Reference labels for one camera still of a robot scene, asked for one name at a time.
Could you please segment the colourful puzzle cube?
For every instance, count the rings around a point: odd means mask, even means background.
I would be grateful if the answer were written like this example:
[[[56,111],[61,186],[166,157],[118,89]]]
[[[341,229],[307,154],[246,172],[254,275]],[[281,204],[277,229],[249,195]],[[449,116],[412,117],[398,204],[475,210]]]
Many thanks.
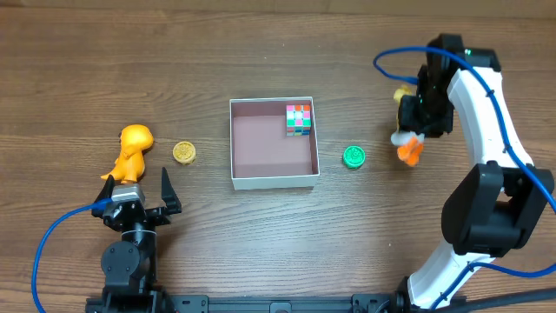
[[[286,106],[286,134],[288,136],[308,136],[312,128],[310,105]]]

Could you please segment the white box pink inside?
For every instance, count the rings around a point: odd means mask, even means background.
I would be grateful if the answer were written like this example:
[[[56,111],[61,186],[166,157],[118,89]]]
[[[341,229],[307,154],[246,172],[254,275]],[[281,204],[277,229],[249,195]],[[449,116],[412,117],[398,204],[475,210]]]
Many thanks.
[[[307,135],[288,134],[287,113],[308,109]],[[313,188],[320,161],[312,97],[229,101],[231,180],[235,190]]]

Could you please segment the white and yellow duck toy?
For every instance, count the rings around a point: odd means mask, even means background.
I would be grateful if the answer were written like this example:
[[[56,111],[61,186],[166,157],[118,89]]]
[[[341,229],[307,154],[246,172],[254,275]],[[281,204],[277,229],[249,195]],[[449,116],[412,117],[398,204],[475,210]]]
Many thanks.
[[[397,157],[407,164],[414,167],[420,160],[420,154],[424,149],[424,135],[416,134],[413,131],[405,131],[400,128],[400,119],[396,117],[396,131],[391,135],[391,143],[397,147]]]

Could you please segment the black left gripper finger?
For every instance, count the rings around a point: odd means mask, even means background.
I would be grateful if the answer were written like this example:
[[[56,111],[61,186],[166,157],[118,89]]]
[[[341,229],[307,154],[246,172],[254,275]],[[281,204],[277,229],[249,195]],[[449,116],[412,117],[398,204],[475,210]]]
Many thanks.
[[[179,214],[182,212],[182,204],[170,182],[169,173],[162,167],[161,176],[161,198],[165,202],[168,215]]]
[[[112,192],[116,186],[116,180],[112,175],[109,175],[105,181],[105,184],[99,193],[98,197],[96,198],[97,202],[101,202],[102,200],[110,199],[112,197]]]

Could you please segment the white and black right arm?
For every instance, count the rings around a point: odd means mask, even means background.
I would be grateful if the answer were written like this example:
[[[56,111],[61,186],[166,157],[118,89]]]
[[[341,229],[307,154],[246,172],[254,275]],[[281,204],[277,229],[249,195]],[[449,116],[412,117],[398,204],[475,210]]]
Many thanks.
[[[554,177],[538,169],[513,127],[493,50],[468,49],[460,36],[441,34],[424,47],[427,61],[394,93],[398,158],[419,162],[424,142],[459,123],[471,169],[441,213],[442,238],[425,264],[393,293],[392,312],[448,309],[479,269],[522,248],[546,206]]]

